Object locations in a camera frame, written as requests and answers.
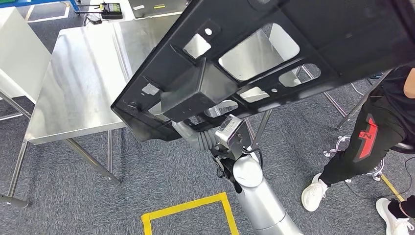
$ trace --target yellow floor tape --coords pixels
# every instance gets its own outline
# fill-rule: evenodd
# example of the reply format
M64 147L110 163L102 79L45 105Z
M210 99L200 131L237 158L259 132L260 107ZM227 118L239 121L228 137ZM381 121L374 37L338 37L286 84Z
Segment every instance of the yellow floor tape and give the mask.
M396 195L396 197L401 201L405 201L401 195L399 195L399 192L395 189L395 187L392 185L392 183L386 178L385 175L381 175L380 178L385 182L385 184L392 190L392 192Z
M144 226L144 235L151 235L150 220L152 219L161 218L164 216L168 216L171 214L179 213L179 212L182 212L188 209L196 208L202 205L219 202L219 201L222 202L222 206L225 211L226 219L228 221L231 234L239 235L238 228L236 227L235 219L232 214L231 206L229 204L228 197L226 196L225 192L221 192L213 196L200 198L194 201L178 204L172 207L168 207L168 208L161 209L158 211L143 214L141 216L141 220Z

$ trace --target gray carpet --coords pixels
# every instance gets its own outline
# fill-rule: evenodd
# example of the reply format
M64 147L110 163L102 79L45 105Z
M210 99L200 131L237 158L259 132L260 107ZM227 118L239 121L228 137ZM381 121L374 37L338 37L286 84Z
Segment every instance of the gray carpet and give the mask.
M89 4L90 0L82 0L82 4ZM59 2L48 5L36 5L30 15L29 20L44 19L55 16L62 16L65 12L65 4ZM30 6L18 7L20 15L25 18ZM81 8L80 10L88 10L88 7ZM69 14L67 18L57 19L52 21L33 22L29 23L29 26L36 33L45 47L50 53L53 52L56 39L58 38L59 31L65 28L81 27L83 23L83 15L78 16L74 13L74 9L70 4Z
M75 26L64 21L59 25ZM52 51L59 31L51 29L53 23L33 23L31 27ZM355 84L361 91L369 87L367 81ZM350 85L330 93L347 112L360 98ZM16 100L33 108L25 98ZM13 112L0 101L0 115ZM338 136L351 133L354 120L342 131L334 129L341 118L323 95L275 109L260 143L265 177L306 235L384 235L376 200L358 198L344 183L329 189L316 212L301 206L302 190L328 162L323 151L333 148ZM259 115L250 118L254 128L260 119ZM0 122L0 193L7 193L26 126L23 117ZM106 133L76 140L105 163ZM127 129L114 131L113 151L114 175L122 180L119 186L101 177L62 141L29 145L16 197L33 205L18 209L1 204L0 234L141 235L142 214L222 191L227 192L239 232L253 234L232 187L216 177L208 152L193 150L184 140L139 143ZM393 152L386 158L385 175L398 190L408 184L403 167L407 158ZM415 164L409 165L413 172ZM363 197L391 194L382 182L366 176L353 178L350 187ZM415 189L405 195L409 194L415 194ZM152 229L155 235L230 234L220 203L152 220Z

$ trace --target white sneaker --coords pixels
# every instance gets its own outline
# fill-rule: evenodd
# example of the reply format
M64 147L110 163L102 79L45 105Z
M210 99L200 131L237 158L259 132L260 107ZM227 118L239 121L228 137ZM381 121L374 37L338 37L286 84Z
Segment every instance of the white sneaker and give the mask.
M327 185L319 179L320 175L321 173L314 176L311 184L301 194L302 205L309 212L317 210L328 189Z
M376 209L379 215L386 222L386 235L409 235L408 229L413 231L414 226L407 219L397 219L388 209L391 201L381 198L376 202Z

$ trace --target black shirt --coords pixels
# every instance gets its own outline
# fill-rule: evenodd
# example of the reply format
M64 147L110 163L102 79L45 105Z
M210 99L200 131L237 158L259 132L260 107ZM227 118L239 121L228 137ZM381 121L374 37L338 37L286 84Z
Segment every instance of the black shirt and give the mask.
M402 116L400 120L411 134L415 134L415 99L409 99L403 92L406 78L415 63L391 71L381 83L381 88L388 102Z

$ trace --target red logo on pants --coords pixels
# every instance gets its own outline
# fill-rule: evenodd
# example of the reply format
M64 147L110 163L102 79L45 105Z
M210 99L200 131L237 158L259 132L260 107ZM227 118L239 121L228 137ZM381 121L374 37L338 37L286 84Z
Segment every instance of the red logo on pants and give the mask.
M358 162L368 157L370 153L372 152L372 148L375 143L376 134L377 134L377 125L371 114L368 114L366 121L369 123L369 126L366 129L366 131L361 131L359 133L359 139L362 140L362 144L360 145L359 152L357 154L358 159L356 159L355 162Z

